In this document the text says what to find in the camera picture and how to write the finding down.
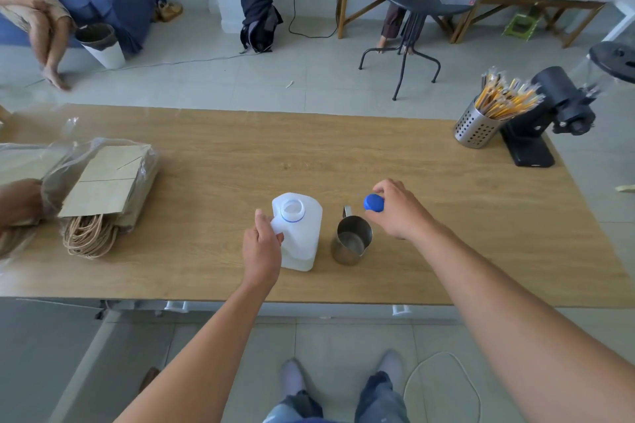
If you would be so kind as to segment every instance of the jeans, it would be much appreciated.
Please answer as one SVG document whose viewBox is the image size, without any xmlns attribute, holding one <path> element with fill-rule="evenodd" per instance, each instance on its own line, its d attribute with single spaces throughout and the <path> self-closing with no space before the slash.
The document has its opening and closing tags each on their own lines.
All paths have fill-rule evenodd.
<svg viewBox="0 0 635 423">
<path fill-rule="evenodd" d="M 300 391 L 284 398 L 264 423 L 295 423 L 306 418 L 323 418 L 322 407 L 306 391 Z M 354 423 L 409 423 L 403 398 L 393 391 L 393 383 L 383 371 L 368 379 L 355 410 Z"/>
</svg>

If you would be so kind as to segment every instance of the blue cap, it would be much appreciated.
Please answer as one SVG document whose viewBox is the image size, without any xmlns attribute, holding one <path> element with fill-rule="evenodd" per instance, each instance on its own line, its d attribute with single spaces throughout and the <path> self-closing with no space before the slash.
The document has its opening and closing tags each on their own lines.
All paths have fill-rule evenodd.
<svg viewBox="0 0 635 423">
<path fill-rule="evenodd" d="M 369 194 L 364 199 L 364 209 L 381 212 L 384 210 L 384 198 L 379 194 Z"/>
</svg>

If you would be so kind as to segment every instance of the black machine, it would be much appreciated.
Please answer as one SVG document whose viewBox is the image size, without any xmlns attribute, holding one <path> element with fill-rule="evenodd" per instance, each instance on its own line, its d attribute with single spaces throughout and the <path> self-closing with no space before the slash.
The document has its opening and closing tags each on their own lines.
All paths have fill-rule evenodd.
<svg viewBox="0 0 635 423">
<path fill-rule="evenodd" d="M 542 133 L 551 124 L 556 134 L 586 134 L 596 118 L 590 104 L 610 85 L 635 84 L 635 50 L 617 42 L 595 44 L 576 70 L 576 85 L 562 67 L 548 67 L 531 80 L 545 99 L 535 109 L 507 122 L 501 134 L 517 166 L 550 167 L 555 163 Z"/>
</svg>

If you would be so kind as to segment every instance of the trash can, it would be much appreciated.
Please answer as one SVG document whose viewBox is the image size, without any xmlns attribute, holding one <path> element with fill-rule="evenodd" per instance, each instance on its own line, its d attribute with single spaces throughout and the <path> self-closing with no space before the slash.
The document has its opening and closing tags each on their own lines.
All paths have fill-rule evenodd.
<svg viewBox="0 0 635 423">
<path fill-rule="evenodd" d="M 115 29 L 108 24 L 91 24 L 75 32 L 75 38 L 106 69 L 119 69 L 126 64 Z"/>
</svg>

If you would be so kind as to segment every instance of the white plastic bottle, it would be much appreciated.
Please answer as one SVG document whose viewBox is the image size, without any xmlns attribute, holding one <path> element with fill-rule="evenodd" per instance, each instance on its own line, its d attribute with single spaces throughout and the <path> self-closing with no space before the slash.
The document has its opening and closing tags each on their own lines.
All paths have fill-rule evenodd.
<svg viewBox="0 0 635 423">
<path fill-rule="evenodd" d="M 313 198 L 287 193 L 272 202 L 271 226 L 276 234 L 284 233 L 282 267 L 309 271 L 318 252 L 322 206 Z"/>
</svg>

